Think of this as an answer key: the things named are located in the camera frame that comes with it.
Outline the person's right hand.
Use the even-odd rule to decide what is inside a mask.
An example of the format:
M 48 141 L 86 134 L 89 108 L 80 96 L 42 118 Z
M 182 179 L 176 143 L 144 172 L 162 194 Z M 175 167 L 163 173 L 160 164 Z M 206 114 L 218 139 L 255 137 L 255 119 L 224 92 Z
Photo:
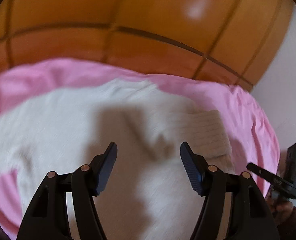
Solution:
M 277 226 L 296 226 L 296 207 L 290 201 L 277 203 L 269 192 L 266 197 L 266 204 L 270 208 Z

